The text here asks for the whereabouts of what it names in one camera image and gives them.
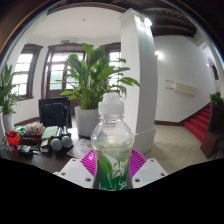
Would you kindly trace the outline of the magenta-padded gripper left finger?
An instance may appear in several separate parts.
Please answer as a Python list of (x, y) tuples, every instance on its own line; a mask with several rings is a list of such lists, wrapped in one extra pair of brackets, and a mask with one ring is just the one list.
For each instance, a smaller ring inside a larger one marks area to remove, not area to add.
[(84, 188), (97, 189), (97, 161), (93, 150), (79, 159), (72, 158), (55, 175)]

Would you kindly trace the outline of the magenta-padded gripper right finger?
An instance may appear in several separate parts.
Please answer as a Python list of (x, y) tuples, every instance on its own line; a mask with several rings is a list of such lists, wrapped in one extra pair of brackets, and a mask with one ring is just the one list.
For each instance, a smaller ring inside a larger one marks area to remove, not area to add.
[(141, 188), (165, 176), (167, 176), (166, 171), (155, 158), (147, 159), (139, 151), (132, 150), (128, 174), (130, 189)]

